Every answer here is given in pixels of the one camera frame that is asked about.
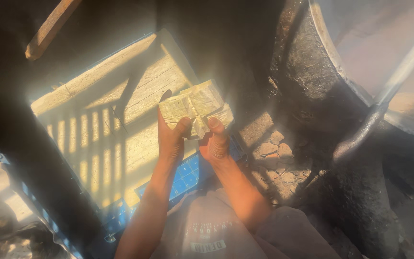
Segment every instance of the wooden board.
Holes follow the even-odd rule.
[[[27,50],[25,51],[27,59],[38,59],[44,53],[66,20],[76,10],[79,3],[81,3],[81,0],[60,1],[28,44]]]
[[[112,55],[32,103],[59,150],[100,208],[146,183],[158,158],[156,107],[162,94],[197,84],[165,29]],[[185,157],[198,150],[185,142]]]

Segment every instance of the gray t-shirt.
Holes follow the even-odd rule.
[[[303,253],[302,256],[290,258],[339,258],[307,221],[304,213],[296,209],[287,208],[285,215],[282,215],[283,210],[275,210],[270,218],[263,223],[263,226],[258,229],[256,235],[251,234],[231,208],[223,189],[208,192],[195,191],[186,194],[180,203],[168,212],[161,242],[151,258],[288,259],[287,253],[283,253],[288,251],[288,248],[285,247],[286,244],[283,246],[280,244],[282,241],[288,242],[285,238],[280,237],[286,231],[279,230],[279,227],[286,229],[289,227],[285,224],[273,225],[285,219],[291,220],[292,217],[289,217],[288,213],[293,211],[296,212],[296,214],[294,213],[296,220],[299,218],[305,220],[304,225],[297,224],[297,226],[304,229],[312,228],[313,231],[310,231],[309,237],[314,236],[315,231],[324,243],[322,249],[325,249],[328,254],[323,251],[323,253],[318,253],[322,256],[314,257],[311,253],[305,254],[306,252],[302,252],[302,249],[290,247],[290,254],[295,251]],[[297,236],[288,236],[287,238],[298,239]],[[305,239],[304,250],[307,250],[308,235],[303,238]]]

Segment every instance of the person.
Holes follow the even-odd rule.
[[[161,100],[172,96],[164,93]],[[228,154],[229,135],[216,118],[199,151],[223,188],[192,192],[169,212],[175,170],[184,155],[191,120],[171,130],[158,110],[159,159],[140,205],[115,253],[130,258],[324,258],[339,259],[300,210],[273,209]]]

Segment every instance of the large metal pot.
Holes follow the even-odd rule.
[[[345,132],[414,43],[413,0],[286,3],[277,28],[271,85],[314,130]],[[414,135],[414,72],[385,121]]]

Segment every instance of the pressed tofu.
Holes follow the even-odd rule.
[[[224,105],[214,80],[191,87],[189,96],[194,108],[201,117],[209,115]]]
[[[205,133],[210,132],[207,121],[212,117],[219,119],[225,128],[234,123],[230,106],[223,102],[214,80],[180,91],[179,95],[159,103],[159,108],[164,121],[171,129],[177,126],[181,118],[191,118],[189,139],[204,138]]]
[[[184,117],[189,117],[190,119],[196,118],[193,106],[186,94],[165,99],[159,103],[159,109],[161,110],[164,121],[171,129],[174,129],[178,121]]]
[[[225,129],[227,129],[231,124],[234,123],[233,112],[231,111],[231,108],[227,103],[225,103],[223,107],[218,111],[215,111],[210,115],[207,115],[207,120],[209,120],[212,117],[215,117],[219,121],[221,121]]]

